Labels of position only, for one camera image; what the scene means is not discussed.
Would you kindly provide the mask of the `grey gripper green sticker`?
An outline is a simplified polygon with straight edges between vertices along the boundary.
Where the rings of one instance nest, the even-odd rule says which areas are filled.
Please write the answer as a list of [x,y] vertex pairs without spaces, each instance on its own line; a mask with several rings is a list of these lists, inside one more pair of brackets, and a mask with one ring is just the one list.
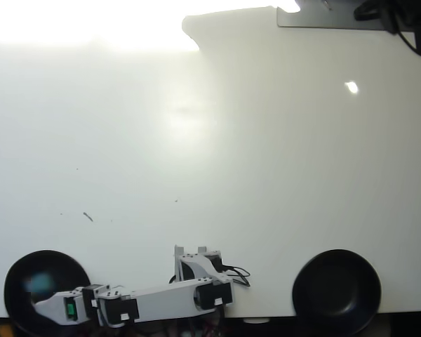
[[75,324],[106,324],[98,299],[106,290],[107,285],[101,284],[79,286],[70,291],[56,292],[50,298],[33,304],[33,308],[37,314],[59,325],[65,324],[65,313],[67,321]]

